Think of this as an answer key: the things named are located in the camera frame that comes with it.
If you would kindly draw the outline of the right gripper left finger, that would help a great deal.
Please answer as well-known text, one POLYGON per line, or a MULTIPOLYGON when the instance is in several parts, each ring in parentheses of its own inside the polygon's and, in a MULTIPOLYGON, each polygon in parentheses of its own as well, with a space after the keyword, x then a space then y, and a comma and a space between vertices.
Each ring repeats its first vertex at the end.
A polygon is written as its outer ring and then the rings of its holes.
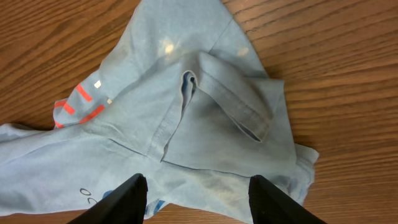
POLYGON ((68 224, 142 224, 147 191, 146 178, 135 174, 68 224))

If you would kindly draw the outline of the light blue t-shirt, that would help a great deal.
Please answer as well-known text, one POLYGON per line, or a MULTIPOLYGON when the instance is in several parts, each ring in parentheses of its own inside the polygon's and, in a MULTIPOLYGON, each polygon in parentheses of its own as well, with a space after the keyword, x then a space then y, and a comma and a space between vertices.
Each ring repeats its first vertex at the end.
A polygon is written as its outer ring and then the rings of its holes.
POLYGON ((314 181, 318 152, 294 143, 283 81, 220 1, 141 1, 53 119, 1 126, 1 215, 88 209, 141 173, 146 218, 173 203, 249 223, 252 176, 299 204, 314 181))

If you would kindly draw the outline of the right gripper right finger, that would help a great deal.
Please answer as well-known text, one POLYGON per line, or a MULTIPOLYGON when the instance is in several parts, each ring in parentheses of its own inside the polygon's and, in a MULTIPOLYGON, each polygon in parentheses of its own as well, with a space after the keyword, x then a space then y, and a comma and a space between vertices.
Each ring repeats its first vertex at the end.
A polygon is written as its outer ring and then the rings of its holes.
POLYGON ((249 183, 253 224, 326 224, 261 175, 249 183))

